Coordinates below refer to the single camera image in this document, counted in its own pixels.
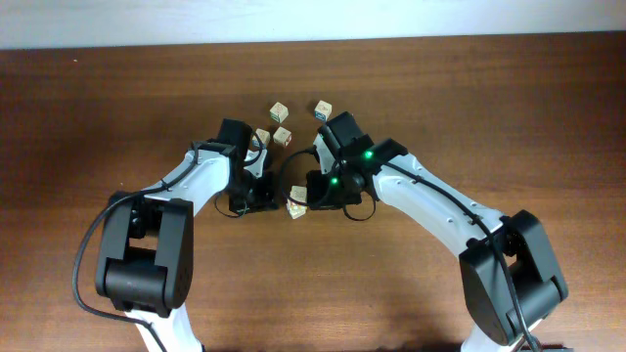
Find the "baseball picture blue block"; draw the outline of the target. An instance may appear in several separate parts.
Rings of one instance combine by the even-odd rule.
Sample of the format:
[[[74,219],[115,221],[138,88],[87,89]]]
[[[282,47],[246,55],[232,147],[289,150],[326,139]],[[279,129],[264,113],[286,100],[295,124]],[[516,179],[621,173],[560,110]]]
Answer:
[[[290,197],[299,203],[307,203],[307,188],[303,186],[292,186]]]

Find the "leaf picture wooden block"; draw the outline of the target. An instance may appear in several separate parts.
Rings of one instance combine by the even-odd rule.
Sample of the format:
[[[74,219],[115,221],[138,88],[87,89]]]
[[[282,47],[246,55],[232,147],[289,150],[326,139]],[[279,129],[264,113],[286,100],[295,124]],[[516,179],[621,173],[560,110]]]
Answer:
[[[292,219],[297,219],[306,213],[307,207],[299,204],[289,203],[287,211]]]

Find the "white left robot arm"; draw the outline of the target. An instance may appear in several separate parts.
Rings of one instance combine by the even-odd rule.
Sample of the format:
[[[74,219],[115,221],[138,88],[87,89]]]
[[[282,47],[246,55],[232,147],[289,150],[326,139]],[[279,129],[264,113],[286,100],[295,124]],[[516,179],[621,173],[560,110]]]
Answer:
[[[96,290],[135,325],[151,351],[202,351],[185,301],[194,272],[194,219],[214,196],[229,192],[253,210],[251,194],[268,151],[245,144],[194,143],[158,183],[118,193],[105,217]]]

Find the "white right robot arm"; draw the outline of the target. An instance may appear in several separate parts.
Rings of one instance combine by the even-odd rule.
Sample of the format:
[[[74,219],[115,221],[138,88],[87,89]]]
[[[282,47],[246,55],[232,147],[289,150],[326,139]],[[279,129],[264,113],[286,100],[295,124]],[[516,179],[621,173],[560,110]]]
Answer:
[[[548,235],[537,217],[484,206],[427,171],[393,140],[319,130],[313,152],[329,192],[368,192],[405,213],[457,258],[474,327],[464,351],[533,351],[532,333],[568,296]]]

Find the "pretzel picture wooden block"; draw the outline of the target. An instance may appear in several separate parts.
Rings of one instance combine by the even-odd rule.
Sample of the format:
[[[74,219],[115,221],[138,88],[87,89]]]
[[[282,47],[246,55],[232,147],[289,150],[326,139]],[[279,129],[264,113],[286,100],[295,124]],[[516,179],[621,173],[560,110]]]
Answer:
[[[271,141],[271,134],[263,129],[257,128],[254,132],[253,145],[258,149],[265,149]]]

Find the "green letter N block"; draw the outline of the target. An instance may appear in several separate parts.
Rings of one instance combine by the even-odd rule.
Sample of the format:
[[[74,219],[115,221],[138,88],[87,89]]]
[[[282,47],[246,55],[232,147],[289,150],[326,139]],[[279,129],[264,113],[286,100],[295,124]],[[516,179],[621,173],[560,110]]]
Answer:
[[[275,144],[286,148],[291,142],[292,133],[290,130],[280,126],[274,132],[272,139]]]

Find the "blue letter D block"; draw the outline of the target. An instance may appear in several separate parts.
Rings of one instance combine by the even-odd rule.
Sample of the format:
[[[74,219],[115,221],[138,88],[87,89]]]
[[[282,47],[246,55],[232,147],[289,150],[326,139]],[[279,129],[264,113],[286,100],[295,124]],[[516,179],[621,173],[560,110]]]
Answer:
[[[333,106],[330,103],[320,100],[314,109],[314,116],[326,123],[332,114],[332,110]]]

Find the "goldfish picture wooden block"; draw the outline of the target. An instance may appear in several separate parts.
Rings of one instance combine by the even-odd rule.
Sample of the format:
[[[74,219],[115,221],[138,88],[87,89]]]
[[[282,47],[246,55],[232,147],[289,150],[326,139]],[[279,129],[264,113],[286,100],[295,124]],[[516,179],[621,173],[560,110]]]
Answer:
[[[285,119],[289,116],[289,109],[287,106],[283,105],[280,102],[276,102],[271,109],[269,110],[270,117],[278,122],[283,123]]]

